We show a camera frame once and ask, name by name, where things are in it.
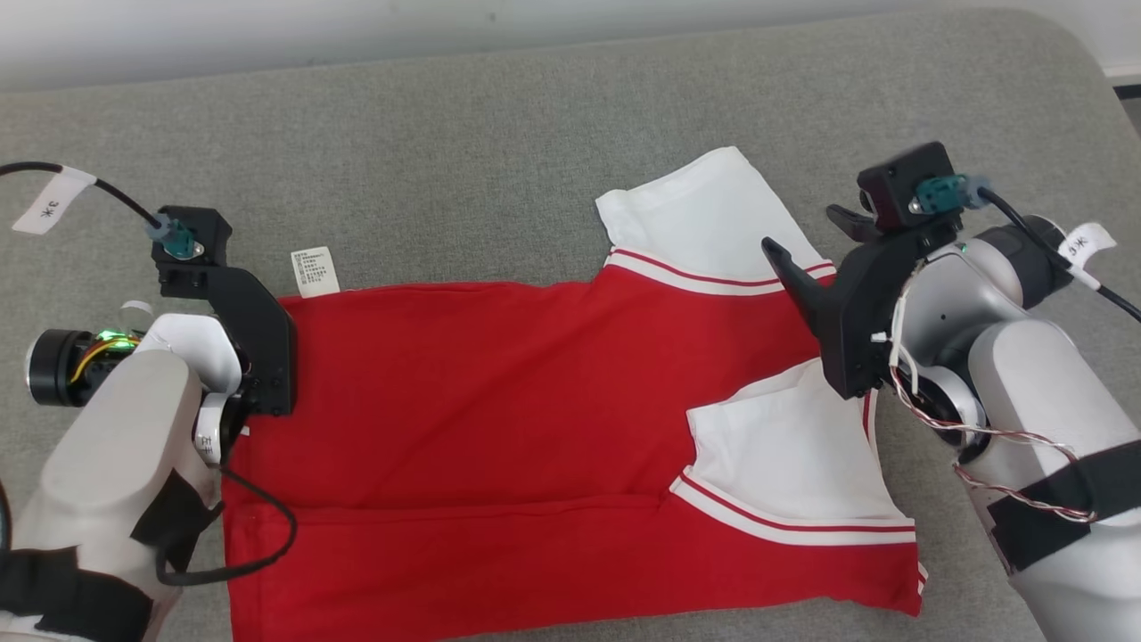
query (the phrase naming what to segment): white wall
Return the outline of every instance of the white wall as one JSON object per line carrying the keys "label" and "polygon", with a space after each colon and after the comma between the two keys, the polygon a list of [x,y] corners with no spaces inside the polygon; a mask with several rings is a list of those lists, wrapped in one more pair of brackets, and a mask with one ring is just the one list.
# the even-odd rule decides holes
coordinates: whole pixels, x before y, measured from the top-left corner
{"label": "white wall", "polygon": [[1141,0],[0,0],[0,91],[790,24],[1022,7],[1141,82]]}

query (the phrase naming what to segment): gray fabric surface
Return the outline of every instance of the gray fabric surface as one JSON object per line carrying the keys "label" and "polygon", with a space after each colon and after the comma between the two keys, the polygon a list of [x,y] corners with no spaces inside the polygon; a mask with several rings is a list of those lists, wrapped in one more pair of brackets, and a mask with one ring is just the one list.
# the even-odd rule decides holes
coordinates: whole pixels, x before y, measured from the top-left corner
{"label": "gray fabric surface", "polygon": [[[858,170],[937,138],[1022,211],[1104,222],[1124,246],[1091,269],[1141,301],[1141,143],[1077,41],[1022,13],[0,95],[0,162],[64,162],[151,206],[218,208],[234,225],[232,262],[278,294],[296,292],[289,251],[322,244],[345,287],[589,278],[607,249],[593,198],[722,145],[741,147],[839,259],[850,243],[824,206],[855,204]],[[0,219],[15,220],[44,179],[0,182]],[[978,230],[997,218],[969,220]],[[157,300],[147,246],[137,220],[96,192],[47,236],[0,233],[0,478],[17,507],[74,416],[23,390],[40,331],[106,325],[128,298],[201,309]],[[1138,327],[1076,287],[1044,314],[1141,417]],[[916,519],[931,572],[920,618],[817,600],[486,640],[1039,640],[949,453],[896,404],[881,404],[879,421],[888,487]],[[219,561],[211,533],[195,566]],[[162,639],[227,639],[226,608],[222,587],[189,590]]]}

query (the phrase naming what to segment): black cable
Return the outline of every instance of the black cable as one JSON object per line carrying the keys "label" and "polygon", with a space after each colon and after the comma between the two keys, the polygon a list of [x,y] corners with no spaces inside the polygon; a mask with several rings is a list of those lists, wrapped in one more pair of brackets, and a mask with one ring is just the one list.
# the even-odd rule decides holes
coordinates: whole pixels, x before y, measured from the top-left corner
{"label": "black cable", "polygon": [[0,551],[11,550],[11,506],[0,483]]}
{"label": "black cable", "polygon": [[155,569],[159,572],[159,582],[165,584],[167,586],[200,586],[203,584],[215,584],[218,582],[229,582],[232,579],[237,579],[240,577],[248,576],[252,572],[257,572],[269,564],[273,564],[281,559],[282,555],[289,552],[290,547],[293,546],[293,542],[297,539],[297,517],[293,512],[289,510],[280,499],[269,495],[265,490],[253,486],[250,481],[245,480],[234,471],[222,468],[219,469],[221,474],[234,480],[238,486],[249,490],[250,493],[257,495],[266,504],[269,504],[277,510],[289,522],[289,537],[285,539],[285,544],[281,546],[275,553],[267,555],[260,560],[254,560],[252,562],[246,562],[244,564],[238,564],[236,567],[222,567],[220,569],[211,569],[208,571],[192,571],[172,574],[167,571],[167,547],[160,546],[157,555],[155,556]]}
{"label": "black cable", "polygon": [[[1014,227],[1018,227],[1023,234],[1026,234],[1030,238],[1030,241],[1034,242],[1034,244],[1038,245],[1038,249],[1045,252],[1046,259],[1050,260],[1051,263],[1059,267],[1060,269],[1067,271],[1069,270],[1073,262],[1070,262],[1070,260],[1065,255],[1058,253],[1058,247],[1050,246],[1050,244],[1046,243],[1045,238],[1043,238],[1041,234],[1035,231],[1034,228],[1026,222],[1026,219],[1022,218],[1022,216],[1018,213],[1018,211],[1013,206],[1011,206],[1010,203],[1003,200],[1002,196],[994,193],[987,187],[979,187],[979,195],[986,198],[987,201],[990,201],[992,204],[998,208],[998,211],[1003,212],[1006,216],[1006,218],[1009,218],[1010,221],[1014,224]],[[1117,307],[1124,309],[1130,316],[1136,319],[1139,324],[1141,324],[1141,309],[1138,309],[1135,304],[1130,302],[1122,294],[1115,292],[1114,290],[1110,290],[1104,284],[1099,285],[1098,289],[1094,291],[1106,296],[1107,300],[1109,300]]]}
{"label": "black cable", "polygon": [[1070,265],[1073,265],[1068,258],[1058,253],[1058,247],[1050,246],[1046,239],[1042,237],[1030,225],[1022,218],[1022,214],[1018,213],[1010,203],[1008,203],[1002,196],[990,190],[989,187],[979,187],[979,195],[989,201],[998,211],[1003,212],[1014,227],[1018,227],[1020,231],[1029,236],[1034,244],[1038,245],[1038,249],[1046,253],[1046,260],[1052,262],[1054,266],[1068,270]]}
{"label": "black cable", "polygon": [[[64,166],[62,164],[57,164],[54,162],[25,161],[25,162],[14,162],[10,164],[0,165],[0,176],[5,176],[7,173],[16,173],[19,171],[50,171],[52,173],[59,173],[63,170]],[[111,194],[112,196],[118,198],[119,202],[129,206],[135,213],[141,216],[143,220],[146,220],[151,225],[151,227],[154,227],[155,229],[162,227],[162,224],[159,222],[159,219],[151,216],[151,212],[144,209],[143,205],[135,202],[135,198],[124,194],[119,187],[115,187],[114,185],[107,182],[103,178],[96,178],[95,186]]]}
{"label": "black cable", "polygon": [[1138,309],[1138,306],[1127,301],[1124,296],[1122,296],[1122,294],[1115,292],[1114,290],[1110,290],[1106,285],[1101,285],[1100,287],[1098,287],[1098,293],[1109,299],[1109,301],[1116,304],[1117,307],[1120,307],[1122,309],[1127,311],[1130,316],[1136,318],[1138,323],[1141,324],[1141,309]]}

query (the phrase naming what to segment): cable label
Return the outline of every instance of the cable label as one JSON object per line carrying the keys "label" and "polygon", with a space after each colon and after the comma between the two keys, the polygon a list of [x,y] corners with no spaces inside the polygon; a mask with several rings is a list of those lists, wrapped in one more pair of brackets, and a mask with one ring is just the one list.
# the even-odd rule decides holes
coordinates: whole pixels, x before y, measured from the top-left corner
{"label": "cable label", "polygon": [[64,166],[55,174],[35,198],[32,206],[21,216],[13,229],[29,234],[43,234],[55,227],[64,210],[88,185],[95,184],[95,176],[71,166]]}
{"label": "cable label", "polygon": [[1085,267],[1085,261],[1095,252],[1117,245],[1117,241],[1098,222],[1083,222],[1075,227],[1058,247],[1058,253],[1065,255],[1078,268]]}

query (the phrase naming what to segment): red stripe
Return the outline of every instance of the red stripe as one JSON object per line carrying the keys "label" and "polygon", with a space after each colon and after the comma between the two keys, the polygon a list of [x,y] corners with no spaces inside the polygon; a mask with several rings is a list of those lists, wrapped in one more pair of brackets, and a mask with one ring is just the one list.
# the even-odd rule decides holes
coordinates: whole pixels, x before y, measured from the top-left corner
{"label": "red stripe", "polygon": [[[625,250],[625,249],[622,249],[622,247],[615,247],[614,250],[610,250],[610,254],[616,254],[616,253],[624,253],[624,254],[626,254],[629,257],[637,258],[638,260],[644,260],[646,262],[649,262],[650,265],[656,265],[656,266],[661,267],[662,269],[666,269],[669,271],[673,271],[678,276],[685,276],[686,278],[693,278],[694,281],[705,281],[705,282],[709,282],[709,283],[721,283],[721,284],[725,284],[725,285],[775,285],[775,284],[777,284],[777,283],[780,282],[780,278],[769,278],[767,281],[734,281],[731,278],[717,278],[714,276],[698,276],[697,274],[689,274],[688,271],[682,271],[681,269],[678,269],[677,267],[674,267],[672,265],[669,265],[666,262],[662,262],[661,260],[653,259],[653,258],[649,258],[648,255],[642,255],[640,253],[632,252],[630,250]],[[822,267],[832,267],[832,262],[822,262],[819,265],[814,265],[814,266],[804,269],[804,271],[811,271],[814,269],[819,269]]]}
{"label": "red stripe", "polygon": [[713,495],[712,493],[705,490],[685,474],[681,476],[681,480],[685,481],[687,485],[689,485],[689,487],[696,490],[697,493],[701,493],[705,497],[709,497],[710,499],[717,502],[718,504],[725,506],[726,509],[729,509],[730,511],[737,513],[738,515],[743,518],[748,518],[750,520],[759,525],[764,525],[767,527],[771,527],[779,530],[807,531],[807,533],[913,533],[915,530],[915,527],[864,527],[864,526],[794,527],[790,525],[782,525],[778,522],[770,522],[769,520],[766,520],[763,518],[758,518],[752,513],[746,513],[745,511],[742,511],[741,509],[734,506],[733,504],[729,504],[725,499],[721,499],[717,495]]}

